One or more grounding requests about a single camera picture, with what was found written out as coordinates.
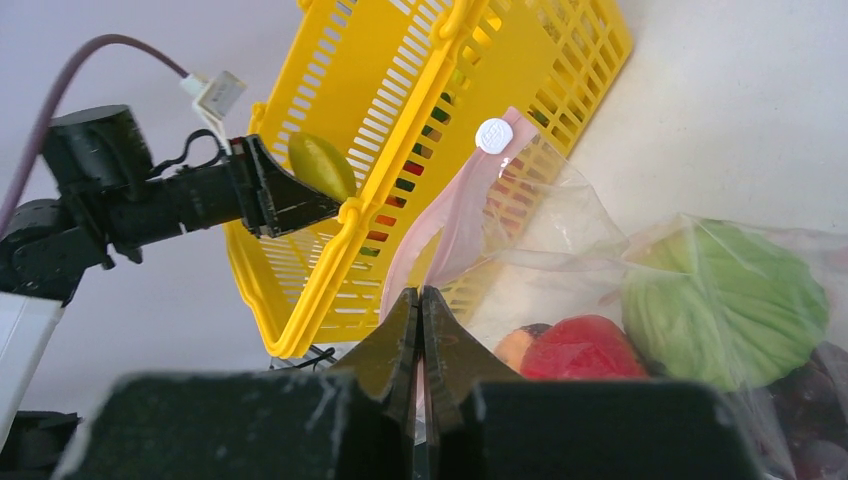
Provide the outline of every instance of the clear plastic bag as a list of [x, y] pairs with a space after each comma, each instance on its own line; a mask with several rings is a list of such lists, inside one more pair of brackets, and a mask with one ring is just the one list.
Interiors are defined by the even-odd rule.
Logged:
[[430, 284], [527, 378], [707, 383], [771, 477], [848, 478], [848, 238], [685, 215], [627, 238], [529, 121], [504, 119], [508, 148], [475, 152], [410, 230], [382, 311]]

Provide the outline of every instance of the black cable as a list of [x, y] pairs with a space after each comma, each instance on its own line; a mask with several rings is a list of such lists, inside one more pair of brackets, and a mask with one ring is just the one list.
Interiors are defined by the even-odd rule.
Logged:
[[171, 160], [165, 160], [164, 162], [160, 163], [159, 165], [156, 165], [155, 167], [153, 167], [153, 169], [150, 170], [150, 174], [149, 174], [148, 178], [158, 177], [159, 175], [162, 174], [162, 172], [173, 167], [174, 165], [179, 165], [181, 163], [184, 163], [186, 161], [186, 159], [188, 159], [188, 152], [189, 152], [189, 149], [191, 148], [192, 142], [194, 142], [195, 140], [197, 140], [199, 138], [203, 138], [203, 137], [212, 137], [213, 139], [215, 139], [215, 145], [218, 147], [218, 153], [215, 154], [215, 158], [213, 158], [212, 160], [209, 160], [206, 163], [202, 163], [202, 164], [200, 164], [196, 167], [190, 167], [190, 168], [211, 167], [212, 165], [215, 165], [216, 163], [218, 163], [218, 161], [220, 161], [224, 157], [224, 149], [221, 146], [220, 142], [218, 142], [218, 138], [215, 136], [214, 133], [212, 133], [211, 130], [201, 128], [200, 130], [195, 130], [195, 131], [191, 132], [191, 135], [189, 135], [188, 138], [186, 138], [185, 146], [183, 146], [182, 155], [180, 155], [177, 158], [171, 159]]
[[59, 76], [53, 82], [53, 86], [47, 94], [47, 99], [44, 101], [44, 104], [41, 106], [41, 110], [39, 110], [38, 115], [35, 118], [35, 123], [30, 131], [29, 138], [27, 138], [27, 142], [24, 145], [24, 153], [21, 155], [21, 161], [15, 170], [14, 176], [12, 177], [9, 190], [6, 193], [6, 197], [3, 199], [3, 205], [0, 206], [0, 238], [3, 238], [3, 235], [5, 235], [9, 222], [12, 220], [12, 215], [15, 213], [15, 208], [17, 208], [18, 203], [21, 201], [24, 188], [26, 187], [27, 181], [29, 181], [30, 174], [32, 174], [32, 168], [35, 165], [35, 160], [38, 158], [38, 154], [40, 153], [42, 144], [44, 143], [44, 137], [47, 135], [47, 129], [50, 127], [50, 121], [53, 118], [53, 114], [56, 113], [56, 108], [59, 106], [59, 102], [68, 90], [71, 80], [79, 71], [82, 64], [85, 63], [88, 57], [90, 57], [94, 52], [107, 45], [115, 44], [127, 45], [141, 50], [167, 65], [180, 77], [185, 78], [188, 76], [188, 72], [183, 67], [179, 66], [164, 53], [140, 40], [136, 40], [135, 38], [128, 37], [126, 35], [101, 35], [89, 40], [85, 43], [85, 45], [80, 47], [80, 49], [77, 50], [70, 59], [68, 59], [65, 66], [62, 67], [62, 71], [59, 72]]
[[[310, 345], [309, 351], [316, 354], [316, 355], [323, 355], [325, 353], [324, 350], [321, 350], [320, 348], [316, 347], [315, 345]], [[326, 360], [327, 363], [329, 363], [331, 365], [338, 362], [338, 360], [336, 360], [336, 357], [328, 357], [328, 358], [325, 358], [324, 360]]]
[[312, 365], [312, 366], [313, 366], [313, 367], [312, 367], [312, 370], [314, 371], [314, 370], [315, 370], [315, 367], [314, 367], [315, 365], [317, 365], [317, 364], [318, 364], [319, 362], [321, 362], [322, 360], [327, 360], [328, 358], [333, 358], [333, 354], [334, 354], [334, 353], [336, 353], [336, 349], [335, 349], [335, 348], [333, 348], [333, 347], [330, 347], [330, 348], [328, 348], [328, 349], [324, 350], [324, 352], [323, 352], [321, 355], [318, 355], [317, 357], [315, 357], [315, 358], [313, 358], [313, 359], [310, 359], [310, 360], [307, 360], [307, 361], [305, 361], [305, 362], [303, 362], [303, 363], [300, 363], [300, 364], [298, 364], [298, 365], [295, 365], [293, 368], [296, 368], [296, 369], [298, 369], [298, 370], [301, 370], [301, 369], [304, 369], [304, 368], [306, 368], [306, 367], [308, 367], [308, 366]]

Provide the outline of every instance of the green cabbage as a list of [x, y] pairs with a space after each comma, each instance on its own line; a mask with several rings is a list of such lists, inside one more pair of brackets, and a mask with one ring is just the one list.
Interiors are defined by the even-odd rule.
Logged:
[[642, 267], [622, 286], [625, 331], [672, 377], [760, 387], [806, 363], [824, 339], [824, 289], [803, 260], [760, 234], [694, 220], [634, 261]]

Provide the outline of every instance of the white connector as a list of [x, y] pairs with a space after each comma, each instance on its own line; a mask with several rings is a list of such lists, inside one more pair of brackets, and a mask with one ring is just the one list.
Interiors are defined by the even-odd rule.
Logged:
[[192, 110], [215, 134], [227, 155], [232, 154], [223, 120], [236, 100], [247, 89], [247, 85], [225, 70], [212, 81], [192, 73], [180, 81], [180, 87], [194, 97], [191, 103]]

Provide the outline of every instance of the red apple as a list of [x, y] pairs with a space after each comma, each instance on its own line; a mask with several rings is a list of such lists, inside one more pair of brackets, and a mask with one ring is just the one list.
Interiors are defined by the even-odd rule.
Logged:
[[524, 354], [521, 374], [531, 379], [648, 378], [624, 332], [600, 315], [560, 321]]

